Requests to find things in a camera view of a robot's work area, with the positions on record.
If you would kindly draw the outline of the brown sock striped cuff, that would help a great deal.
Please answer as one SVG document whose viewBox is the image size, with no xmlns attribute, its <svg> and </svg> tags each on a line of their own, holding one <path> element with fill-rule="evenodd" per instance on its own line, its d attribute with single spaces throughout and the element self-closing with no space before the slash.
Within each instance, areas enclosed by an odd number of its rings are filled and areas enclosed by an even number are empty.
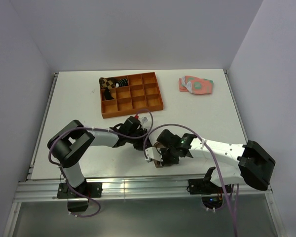
<svg viewBox="0 0 296 237">
<path fill-rule="evenodd" d="M 160 149 L 160 153 L 162 154 L 162 149 L 165 148 L 161 143 L 159 142 L 155 142 L 153 147 L 156 147 L 158 149 Z M 152 160 L 152 162 L 154 163 L 156 168 L 162 168 L 164 166 L 163 162 L 158 162 L 155 160 Z"/>
</svg>

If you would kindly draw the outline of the black white striped sock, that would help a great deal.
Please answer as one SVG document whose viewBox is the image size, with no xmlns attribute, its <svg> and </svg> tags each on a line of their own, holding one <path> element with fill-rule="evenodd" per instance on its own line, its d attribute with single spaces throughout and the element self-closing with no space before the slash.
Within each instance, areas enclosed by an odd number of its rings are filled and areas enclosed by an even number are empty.
<svg viewBox="0 0 296 237">
<path fill-rule="evenodd" d="M 128 86 L 129 82 L 127 78 L 123 78 L 123 79 L 119 79 L 116 81 L 115 87 L 124 87 L 124 86 Z"/>
</svg>

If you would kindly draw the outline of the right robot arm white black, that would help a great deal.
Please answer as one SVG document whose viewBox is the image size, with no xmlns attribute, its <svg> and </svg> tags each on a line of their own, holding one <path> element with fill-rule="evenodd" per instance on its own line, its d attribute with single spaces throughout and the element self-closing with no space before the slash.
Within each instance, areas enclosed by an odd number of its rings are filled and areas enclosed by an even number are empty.
<svg viewBox="0 0 296 237">
<path fill-rule="evenodd" d="M 215 167 L 209 168 L 203 182 L 205 190 L 211 193 L 231 184 L 247 184 L 266 191 L 276 164 L 259 143 L 251 140 L 246 144 L 229 144 L 190 133 L 180 137 L 165 129 L 157 142 L 162 146 L 156 151 L 162 165 L 178 164 L 185 157 L 212 160 Z"/>
</svg>

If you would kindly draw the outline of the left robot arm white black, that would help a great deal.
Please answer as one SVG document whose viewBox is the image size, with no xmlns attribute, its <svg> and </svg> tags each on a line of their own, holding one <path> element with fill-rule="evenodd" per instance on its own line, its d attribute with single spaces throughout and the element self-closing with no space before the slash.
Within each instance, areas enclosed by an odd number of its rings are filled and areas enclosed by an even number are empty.
<svg viewBox="0 0 296 237">
<path fill-rule="evenodd" d="M 87 128 L 75 119 L 54 135 L 47 147 L 49 156 L 58 160 L 56 164 L 69 183 L 69 192 L 74 197 L 81 197 L 88 193 L 88 187 L 79 160 L 90 146 L 118 148 L 130 143 L 134 149 L 142 151 L 147 132 L 134 116 L 109 129 Z"/>
</svg>

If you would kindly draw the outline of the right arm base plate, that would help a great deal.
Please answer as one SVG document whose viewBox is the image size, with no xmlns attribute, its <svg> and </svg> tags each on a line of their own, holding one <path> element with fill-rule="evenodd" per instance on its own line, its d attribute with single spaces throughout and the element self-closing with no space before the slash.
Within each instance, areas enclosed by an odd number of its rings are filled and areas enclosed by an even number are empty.
<svg viewBox="0 0 296 237">
<path fill-rule="evenodd" d="M 191 195 L 222 194 L 223 189 L 212 182 L 209 177 L 189 179 L 186 189 Z"/>
</svg>

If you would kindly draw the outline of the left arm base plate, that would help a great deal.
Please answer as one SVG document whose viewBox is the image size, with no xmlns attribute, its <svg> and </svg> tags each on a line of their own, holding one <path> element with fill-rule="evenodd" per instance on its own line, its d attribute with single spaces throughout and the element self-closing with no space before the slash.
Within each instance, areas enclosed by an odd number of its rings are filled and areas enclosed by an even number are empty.
<svg viewBox="0 0 296 237">
<path fill-rule="evenodd" d="M 84 184 L 81 184 L 79 187 L 74 188 L 74 190 L 90 198 L 100 198 L 102 194 L 102 183 L 101 182 L 84 183 Z M 71 198 L 81 198 L 81 196 L 71 191 L 67 183 L 60 183 L 58 187 L 57 198 L 71 199 Z"/>
</svg>

